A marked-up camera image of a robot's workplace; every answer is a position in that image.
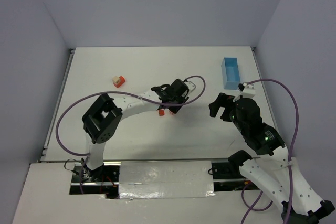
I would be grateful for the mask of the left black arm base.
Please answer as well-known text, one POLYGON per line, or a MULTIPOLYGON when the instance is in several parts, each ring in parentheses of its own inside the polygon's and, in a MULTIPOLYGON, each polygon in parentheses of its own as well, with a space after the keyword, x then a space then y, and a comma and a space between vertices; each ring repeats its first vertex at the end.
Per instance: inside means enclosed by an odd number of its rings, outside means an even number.
POLYGON ((71 158, 64 163, 64 169, 71 173, 69 193, 119 199, 120 165, 103 165, 91 173, 82 162, 71 158))

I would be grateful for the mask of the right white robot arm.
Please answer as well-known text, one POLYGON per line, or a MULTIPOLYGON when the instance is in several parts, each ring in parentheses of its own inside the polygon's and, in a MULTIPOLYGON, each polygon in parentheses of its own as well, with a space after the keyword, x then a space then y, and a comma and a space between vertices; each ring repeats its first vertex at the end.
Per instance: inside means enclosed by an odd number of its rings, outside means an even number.
POLYGON ((255 184, 282 212, 285 223, 319 223, 335 206, 322 199, 305 180, 295 159, 288 161, 289 151, 277 130, 263 122, 260 107, 251 98, 236 99, 220 93, 209 104, 210 116, 220 108, 220 119, 232 122, 247 145, 263 161, 267 170, 244 150, 232 154, 228 163, 232 172, 255 184))

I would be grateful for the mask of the natural wood cube with windows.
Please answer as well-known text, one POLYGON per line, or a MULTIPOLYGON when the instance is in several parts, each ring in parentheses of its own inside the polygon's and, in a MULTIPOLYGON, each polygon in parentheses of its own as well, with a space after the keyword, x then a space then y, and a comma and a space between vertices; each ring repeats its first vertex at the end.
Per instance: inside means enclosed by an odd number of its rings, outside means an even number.
POLYGON ((120 78, 118 76, 115 76, 112 78, 112 82, 115 85, 118 85, 120 83, 120 78))

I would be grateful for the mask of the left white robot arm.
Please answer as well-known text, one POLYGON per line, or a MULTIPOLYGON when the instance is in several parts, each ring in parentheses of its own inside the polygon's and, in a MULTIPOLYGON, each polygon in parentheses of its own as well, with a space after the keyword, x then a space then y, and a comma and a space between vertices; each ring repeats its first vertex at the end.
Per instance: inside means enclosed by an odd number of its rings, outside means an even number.
POLYGON ((100 95, 82 117, 87 138, 86 151, 90 153, 85 170, 92 175, 102 169, 106 142, 113 137, 122 120, 159 109, 169 109, 175 114, 195 88, 196 85, 190 81, 176 79, 172 84, 152 87, 134 97, 100 95))

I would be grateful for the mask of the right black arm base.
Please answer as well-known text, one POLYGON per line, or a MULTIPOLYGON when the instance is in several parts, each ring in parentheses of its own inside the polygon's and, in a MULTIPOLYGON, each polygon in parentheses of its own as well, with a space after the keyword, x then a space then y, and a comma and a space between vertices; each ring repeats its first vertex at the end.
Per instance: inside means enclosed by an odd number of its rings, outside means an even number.
POLYGON ((212 163, 208 174, 213 178, 214 192, 241 191, 250 183, 247 178, 234 170, 228 161, 212 163))

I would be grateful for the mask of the blue plastic box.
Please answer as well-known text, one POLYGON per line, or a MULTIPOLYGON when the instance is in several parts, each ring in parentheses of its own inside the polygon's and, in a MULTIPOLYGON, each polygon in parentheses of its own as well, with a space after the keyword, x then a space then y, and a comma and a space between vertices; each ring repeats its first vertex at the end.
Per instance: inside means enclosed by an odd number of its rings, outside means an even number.
POLYGON ((237 58, 225 57, 222 61, 221 69, 224 89, 237 90, 240 84, 237 58))

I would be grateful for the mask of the red cube with window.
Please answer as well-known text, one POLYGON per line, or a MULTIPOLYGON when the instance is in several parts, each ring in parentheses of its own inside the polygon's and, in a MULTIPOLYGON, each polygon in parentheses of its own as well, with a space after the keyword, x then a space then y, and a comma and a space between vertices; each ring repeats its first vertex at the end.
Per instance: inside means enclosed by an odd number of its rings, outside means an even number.
POLYGON ((123 82, 114 82, 113 85, 118 88, 120 87, 121 85, 123 85, 123 82))

